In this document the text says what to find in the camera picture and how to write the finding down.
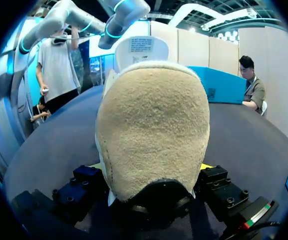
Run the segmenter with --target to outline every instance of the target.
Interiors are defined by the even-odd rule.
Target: child
[[[45,99],[41,96],[38,104],[33,107],[33,117],[30,119],[30,121],[40,125],[40,122],[44,122],[47,116],[49,116],[49,113],[45,108]]]

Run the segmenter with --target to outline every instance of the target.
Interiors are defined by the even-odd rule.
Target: ceiling
[[[112,10],[103,3],[103,0],[73,1],[79,8],[92,14],[103,22],[106,22],[109,15],[113,14]],[[50,9],[57,0],[39,0],[38,2],[43,7]],[[165,24],[169,23],[170,18],[172,18],[182,5],[188,3],[204,5],[223,15],[246,8],[253,8],[258,14],[257,18],[243,17],[232,21],[226,21],[220,25],[212,27],[209,34],[216,34],[227,30],[245,27],[273,26],[282,28],[282,23],[277,19],[278,17],[276,16],[276,13],[272,9],[269,9],[264,4],[263,0],[146,0],[146,2],[151,8],[151,13],[160,14],[158,15],[159,18],[153,18],[153,20]],[[201,25],[213,19],[214,18],[209,15],[193,10],[177,27],[183,29],[194,27],[198,32],[203,32],[200,28]]]

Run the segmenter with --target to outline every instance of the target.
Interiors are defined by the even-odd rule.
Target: grey t-shirt
[[[53,45],[51,41],[48,38],[41,44],[37,60],[42,65],[43,81],[49,87],[45,102],[80,88],[70,56],[71,41],[61,45]]]

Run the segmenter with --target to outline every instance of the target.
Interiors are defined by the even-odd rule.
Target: round table
[[[9,201],[23,191],[35,189],[51,198],[51,190],[64,186],[75,168],[99,162],[94,126],[102,89],[93,87],[73,99],[24,142],[4,177],[3,187]],[[259,196],[276,200],[280,206],[271,220],[281,221],[288,212],[285,187],[288,138],[246,106],[223,103],[209,106],[210,139],[204,163],[225,168],[233,183],[249,190],[251,201]],[[169,229],[143,233],[138,238],[218,239],[224,224],[216,220],[207,206],[195,211],[198,214],[175,220]],[[107,231],[105,217],[96,224],[90,220],[91,216],[87,219],[76,227],[101,239],[112,237],[108,232],[114,231]]]

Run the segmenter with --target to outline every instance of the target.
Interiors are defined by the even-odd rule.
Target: white robotic arm
[[[19,51],[27,54],[38,39],[48,38],[61,30],[65,23],[91,34],[102,34],[99,47],[110,49],[113,44],[137,20],[150,11],[144,0],[104,0],[116,14],[105,25],[103,22],[78,8],[72,0],[57,2],[45,17],[21,39]]]
[[[48,38],[61,30],[65,23],[75,26],[90,34],[101,34],[105,24],[78,8],[71,0],[58,1],[44,20],[33,27],[20,41],[19,50],[26,54],[38,39]]]
[[[116,14],[107,21],[105,34],[102,35],[98,46],[101,49],[110,49],[135,21],[150,12],[150,7],[144,0],[104,0],[104,2],[114,9]]]

